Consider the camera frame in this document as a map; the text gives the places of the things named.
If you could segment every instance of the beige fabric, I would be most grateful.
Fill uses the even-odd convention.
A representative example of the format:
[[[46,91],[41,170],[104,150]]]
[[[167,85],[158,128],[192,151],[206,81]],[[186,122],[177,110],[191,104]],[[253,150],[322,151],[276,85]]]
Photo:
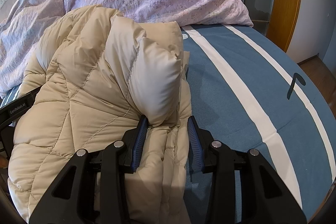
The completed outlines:
[[[176,22],[137,24],[94,5],[50,26],[20,88],[22,95],[43,85],[18,121],[8,168],[23,218],[29,220],[75,151],[104,149],[145,114],[151,128],[140,167],[125,176],[130,216],[143,223],[189,223],[183,203],[188,57]]]

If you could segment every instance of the blue gripper pad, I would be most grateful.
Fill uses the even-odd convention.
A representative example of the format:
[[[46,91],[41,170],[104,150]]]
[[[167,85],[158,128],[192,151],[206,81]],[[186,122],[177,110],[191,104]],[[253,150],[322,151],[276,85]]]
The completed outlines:
[[[188,136],[191,146],[191,151],[189,151],[190,167],[192,167],[193,173],[201,172],[204,170],[203,149],[198,138],[196,127],[191,117],[188,119]]]
[[[146,134],[147,134],[147,128],[148,128],[148,119],[144,117],[142,119],[141,126],[138,131],[138,136],[136,138],[136,141],[135,141],[135,144],[132,150],[131,168],[133,172],[135,172],[140,165],[142,149],[143,149],[143,145],[145,143]]]

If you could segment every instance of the black hook-shaped mark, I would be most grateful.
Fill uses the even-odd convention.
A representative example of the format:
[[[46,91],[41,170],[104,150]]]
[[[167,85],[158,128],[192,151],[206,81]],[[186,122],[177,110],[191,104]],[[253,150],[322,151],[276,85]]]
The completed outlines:
[[[287,92],[287,99],[288,100],[290,99],[290,97],[292,95],[296,79],[298,79],[298,81],[301,83],[301,85],[306,85],[306,81],[303,79],[303,77],[300,74],[298,74],[298,73],[294,73],[291,86],[289,87],[289,90]]]

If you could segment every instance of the down jacket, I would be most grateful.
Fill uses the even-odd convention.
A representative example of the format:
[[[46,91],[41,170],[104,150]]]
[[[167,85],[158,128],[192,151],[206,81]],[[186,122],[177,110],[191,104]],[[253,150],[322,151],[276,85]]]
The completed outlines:
[[[189,150],[188,53],[176,22],[137,24],[98,5],[73,10],[38,42],[20,95],[43,85],[14,135],[8,185],[28,222],[79,149],[102,150],[135,128],[147,131],[140,167],[125,176],[130,217],[189,223],[183,202]]]

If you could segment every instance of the white stripe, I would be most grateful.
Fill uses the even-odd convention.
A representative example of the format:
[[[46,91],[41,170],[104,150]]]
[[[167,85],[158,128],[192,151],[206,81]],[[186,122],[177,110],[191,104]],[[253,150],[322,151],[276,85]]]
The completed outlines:
[[[234,28],[230,25],[224,25],[224,26],[226,28],[228,28],[229,30],[233,31],[236,35],[240,36],[252,48],[254,48],[257,52],[259,52],[261,54],[261,56],[263,58],[265,58],[278,71],[278,73],[280,73],[280,75],[287,81],[287,83],[289,85],[292,83],[293,78],[262,47],[260,47],[253,40],[251,40],[247,35],[243,34],[239,30],[237,30],[236,28]],[[334,182],[334,179],[336,177],[336,163],[335,163],[334,151],[333,151],[333,148],[330,144],[327,132],[326,132],[324,126],[323,126],[323,123],[322,123],[316,109],[311,104],[311,102],[309,101],[309,99],[305,95],[305,93],[302,91],[302,89],[297,84],[295,84],[294,85],[294,90],[295,90],[296,94],[298,95],[298,97],[303,102],[304,106],[309,111],[310,115],[312,116],[312,118],[313,118],[313,120],[316,124],[317,129],[320,132],[320,136],[322,138],[322,141],[323,141],[324,146],[325,146],[325,150],[327,151],[327,155],[328,155],[328,160],[329,160],[329,165],[330,165],[330,170],[331,170],[331,180],[332,180],[332,182]]]
[[[255,123],[261,135],[262,141],[268,147],[278,175],[281,177],[302,208],[299,183],[297,181],[292,162],[289,158],[286,147],[270,118],[262,109],[243,80],[241,80],[238,74],[230,67],[216,49],[214,49],[214,47],[212,47],[211,44],[191,26],[185,26],[182,28],[201,47],[212,63],[214,63],[224,80],[230,86],[239,102],[244,107],[247,115]]]
[[[8,98],[7,98],[6,102],[5,102],[5,105],[7,105],[7,103],[8,103],[8,100],[9,100],[9,97],[12,95],[12,93],[13,93],[13,90],[14,90],[14,89],[12,89],[12,90],[10,91],[10,94],[9,94],[9,96],[8,96]]]
[[[19,88],[17,89],[17,91],[15,92],[15,95],[14,95],[14,98],[13,98],[13,101],[16,99],[17,95],[19,94],[19,91],[20,91],[20,87],[21,85],[19,85]]]

